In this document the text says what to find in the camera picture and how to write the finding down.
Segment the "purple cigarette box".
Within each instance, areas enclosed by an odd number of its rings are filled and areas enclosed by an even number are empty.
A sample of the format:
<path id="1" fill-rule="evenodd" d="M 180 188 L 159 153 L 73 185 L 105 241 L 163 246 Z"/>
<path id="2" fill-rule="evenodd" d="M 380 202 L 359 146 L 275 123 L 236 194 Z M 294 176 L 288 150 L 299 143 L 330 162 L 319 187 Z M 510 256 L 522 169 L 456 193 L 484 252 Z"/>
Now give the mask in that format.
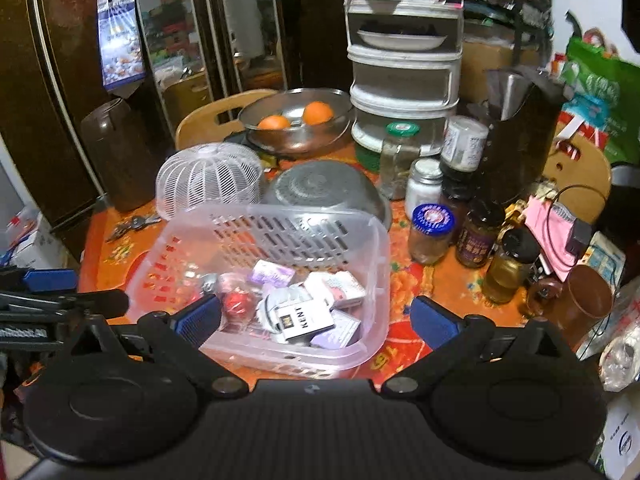
<path id="1" fill-rule="evenodd" d="M 258 260 L 248 274 L 248 280 L 260 287 L 268 289 L 288 287 L 292 283 L 296 271 L 288 266 Z"/>

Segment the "white barcode cigarette box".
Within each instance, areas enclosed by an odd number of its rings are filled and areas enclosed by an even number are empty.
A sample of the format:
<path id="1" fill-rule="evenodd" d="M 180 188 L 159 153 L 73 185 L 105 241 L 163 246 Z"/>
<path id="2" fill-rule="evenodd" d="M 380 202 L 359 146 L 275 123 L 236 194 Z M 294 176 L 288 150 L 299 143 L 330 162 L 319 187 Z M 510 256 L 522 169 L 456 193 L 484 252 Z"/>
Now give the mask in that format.
<path id="1" fill-rule="evenodd" d="M 341 310 L 333 310 L 334 326 L 310 341 L 311 347 L 324 350 L 338 350 L 348 347 L 356 338 L 361 322 L 358 318 Z"/>

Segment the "white Kent cigarette box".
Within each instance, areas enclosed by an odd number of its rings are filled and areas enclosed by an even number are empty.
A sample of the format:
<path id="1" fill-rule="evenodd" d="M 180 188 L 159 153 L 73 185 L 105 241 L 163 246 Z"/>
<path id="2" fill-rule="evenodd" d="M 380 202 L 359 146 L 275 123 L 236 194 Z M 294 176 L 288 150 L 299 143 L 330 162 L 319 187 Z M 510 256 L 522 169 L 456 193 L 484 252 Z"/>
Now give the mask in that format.
<path id="1" fill-rule="evenodd" d="M 256 318 L 278 344 L 308 344 L 314 336 L 335 327 L 331 307 L 302 285 L 268 292 L 257 304 Z"/>

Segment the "red round candy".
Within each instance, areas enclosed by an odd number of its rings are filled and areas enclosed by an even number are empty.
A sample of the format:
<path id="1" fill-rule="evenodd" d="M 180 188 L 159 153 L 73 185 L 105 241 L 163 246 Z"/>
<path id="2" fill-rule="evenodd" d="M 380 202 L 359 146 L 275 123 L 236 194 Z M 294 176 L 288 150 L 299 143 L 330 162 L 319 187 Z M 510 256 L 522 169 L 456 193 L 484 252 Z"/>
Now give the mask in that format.
<path id="1" fill-rule="evenodd" d="M 226 292 L 222 298 L 224 315 L 234 322 L 250 322 L 255 316 L 256 304 L 254 294 L 243 289 Z"/>

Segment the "black lid oil jar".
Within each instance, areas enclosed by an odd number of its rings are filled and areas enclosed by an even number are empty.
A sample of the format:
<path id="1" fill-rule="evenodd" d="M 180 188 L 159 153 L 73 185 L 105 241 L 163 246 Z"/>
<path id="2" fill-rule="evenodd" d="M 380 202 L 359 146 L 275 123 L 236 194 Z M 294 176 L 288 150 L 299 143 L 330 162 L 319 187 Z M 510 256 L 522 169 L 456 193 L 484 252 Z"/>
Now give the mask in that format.
<path id="1" fill-rule="evenodd" d="M 532 272 L 540 246 L 527 226 L 503 233 L 482 284 L 484 296 L 494 304 L 507 304 Z"/>

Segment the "key bunch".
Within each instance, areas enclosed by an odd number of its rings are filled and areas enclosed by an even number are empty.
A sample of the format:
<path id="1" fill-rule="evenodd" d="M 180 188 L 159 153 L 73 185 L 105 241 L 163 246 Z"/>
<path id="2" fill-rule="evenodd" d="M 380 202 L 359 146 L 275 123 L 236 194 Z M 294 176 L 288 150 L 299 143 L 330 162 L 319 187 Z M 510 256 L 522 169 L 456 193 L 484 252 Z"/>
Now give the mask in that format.
<path id="1" fill-rule="evenodd" d="M 106 238 L 107 243 L 120 240 L 130 231 L 141 231 L 147 226 L 160 223 L 162 218 L 158 214 L 148 214 L 147 216 L 133 216 L 128 220 L 120 222 L 114 226 L 111 234 Z"/>

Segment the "blue lid glass jar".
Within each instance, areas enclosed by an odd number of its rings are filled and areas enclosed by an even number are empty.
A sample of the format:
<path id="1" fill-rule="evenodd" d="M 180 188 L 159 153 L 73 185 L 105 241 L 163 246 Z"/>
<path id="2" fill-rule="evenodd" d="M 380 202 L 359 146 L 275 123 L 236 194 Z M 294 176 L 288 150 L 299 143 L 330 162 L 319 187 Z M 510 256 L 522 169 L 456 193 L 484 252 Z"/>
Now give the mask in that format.
<path id="1" fill-rule="evenodd" d="M 414 261 L 432 266 L 446 255 L 456 219 L 451 209 L 441 204 L 421 204 L 414 208 L 408 239 Z"/>

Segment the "clear plastic basket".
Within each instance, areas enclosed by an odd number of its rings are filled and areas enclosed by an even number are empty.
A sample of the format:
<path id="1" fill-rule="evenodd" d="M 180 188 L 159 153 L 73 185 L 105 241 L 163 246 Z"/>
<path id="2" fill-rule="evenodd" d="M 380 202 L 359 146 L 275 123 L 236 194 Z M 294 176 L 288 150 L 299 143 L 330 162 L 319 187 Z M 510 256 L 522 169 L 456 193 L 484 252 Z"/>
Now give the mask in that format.
<path id="1" fill-rule="evenodd" d="M 292 341 L 264 297 L 302 302 L 314 286 L 333 328 Z M 202 344 L 218 361 L 332 378 L 381 350 L 390 327 L 390 238 L 372 214 L 346 209 L 207 203 L 165 226 L 126 287 L 127 316 L 174 314 L 206 292 L 224 298 L 221 326 Z"/>

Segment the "small white salt jar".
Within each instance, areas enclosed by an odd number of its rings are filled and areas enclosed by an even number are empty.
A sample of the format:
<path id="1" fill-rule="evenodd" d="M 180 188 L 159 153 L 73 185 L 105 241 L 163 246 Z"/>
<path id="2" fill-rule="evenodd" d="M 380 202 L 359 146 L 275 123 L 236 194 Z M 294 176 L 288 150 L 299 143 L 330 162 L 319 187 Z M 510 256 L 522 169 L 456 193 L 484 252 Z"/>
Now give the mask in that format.
<path id="1" fill-rule="evenodd" d="M 442 170 L 434 158 L 418 158 L 410 168 L 405 197 L 405 213 L 409 220 L 423 204 L 438 204 L 442 194 Z"/>

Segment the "white dome mesh cover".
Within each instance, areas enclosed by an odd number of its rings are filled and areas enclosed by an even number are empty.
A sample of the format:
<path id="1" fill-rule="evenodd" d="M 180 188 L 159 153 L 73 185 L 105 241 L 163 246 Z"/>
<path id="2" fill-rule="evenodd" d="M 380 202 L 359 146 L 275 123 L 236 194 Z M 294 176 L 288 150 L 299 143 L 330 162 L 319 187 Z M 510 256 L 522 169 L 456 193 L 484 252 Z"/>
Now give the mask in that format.
<path id="1" fill-rule="evenodd" d="M 257 204 L 265 187 L 258 155 L 243 145 L 220 142 L 185 148 L 171 155 L 155 180 L 155 210 L 160 218 L 208 202 Z"/>

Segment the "green lid glass jar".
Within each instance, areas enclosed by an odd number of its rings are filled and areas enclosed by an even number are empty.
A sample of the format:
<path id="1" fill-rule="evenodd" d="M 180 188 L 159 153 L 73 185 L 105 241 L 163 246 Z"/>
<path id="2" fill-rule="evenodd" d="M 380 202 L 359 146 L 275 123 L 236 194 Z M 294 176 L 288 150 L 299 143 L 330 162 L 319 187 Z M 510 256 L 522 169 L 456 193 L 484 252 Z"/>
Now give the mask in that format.
<path id="1" fill-rule="evenodd" d="M 388 200 L 403 200 L 412 163 L 420 157 L 420 127 L 414 122 L 391 122 L 386 126 L 380 155 L 378 189 Z"/>

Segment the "steel bowl with oranges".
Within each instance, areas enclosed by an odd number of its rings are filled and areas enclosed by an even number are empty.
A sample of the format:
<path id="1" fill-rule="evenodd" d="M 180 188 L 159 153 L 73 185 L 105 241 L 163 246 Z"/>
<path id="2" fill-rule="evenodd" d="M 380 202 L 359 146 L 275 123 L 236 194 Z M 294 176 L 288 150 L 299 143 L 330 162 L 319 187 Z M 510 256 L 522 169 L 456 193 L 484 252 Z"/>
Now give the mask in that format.
<path id="1" fill-rule="evenodd" d="M 304 119 L 306 108 L 312 103 L 326 104 L 331 117 L 317 125 Z M 262 128 L 259 123 L 270 116 L 281 116 L 286 127 Z M 299 88 L 265 96 L 244 107 L 239 121 L 247 141 L 261 150 L 283 157 L 300 157 L 324 151 L 337 144 L 355 118 L 354 107 L 346 92 L 327 88 Z"/>

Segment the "black electric kettle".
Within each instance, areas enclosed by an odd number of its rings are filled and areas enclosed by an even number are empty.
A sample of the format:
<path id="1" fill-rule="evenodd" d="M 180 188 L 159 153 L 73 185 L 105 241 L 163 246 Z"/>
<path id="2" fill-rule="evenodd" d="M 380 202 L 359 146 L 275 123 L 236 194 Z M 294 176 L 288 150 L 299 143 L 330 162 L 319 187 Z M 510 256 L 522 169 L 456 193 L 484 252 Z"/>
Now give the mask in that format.
<path id="1" fill-rule="evenodd" d="M 480 195 L 506 205 L 541 177 L 566 102 L 564 84 L 533 66 L 488 70 L 480 121 L 489 133 L 477 170 Z"/>

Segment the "right orange fruit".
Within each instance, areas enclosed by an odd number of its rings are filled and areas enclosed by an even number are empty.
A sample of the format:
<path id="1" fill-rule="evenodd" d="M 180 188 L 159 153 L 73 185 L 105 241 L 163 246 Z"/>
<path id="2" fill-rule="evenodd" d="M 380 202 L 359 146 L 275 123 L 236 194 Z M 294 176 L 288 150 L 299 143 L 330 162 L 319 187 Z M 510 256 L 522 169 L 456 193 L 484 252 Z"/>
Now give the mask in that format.
<path id="1" fill-rule="evenodd" d="M 321 101 L 310 102 L 303 111 L 303 123 L 308 126 L 316 126 L 329 122 L 334 118 L 334 111 L 329 104 Z"/>

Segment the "blue wall calendar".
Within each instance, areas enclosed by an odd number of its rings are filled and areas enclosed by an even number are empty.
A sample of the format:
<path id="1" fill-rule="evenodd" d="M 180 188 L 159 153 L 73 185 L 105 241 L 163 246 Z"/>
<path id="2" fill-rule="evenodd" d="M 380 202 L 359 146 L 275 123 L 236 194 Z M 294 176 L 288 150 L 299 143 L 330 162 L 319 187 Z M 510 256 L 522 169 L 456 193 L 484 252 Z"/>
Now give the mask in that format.
<path id="1" fill-rule="evenodd" d="M 128 99 L 145 78 L 136 0 L 96 0 L 104 89 Z"/>

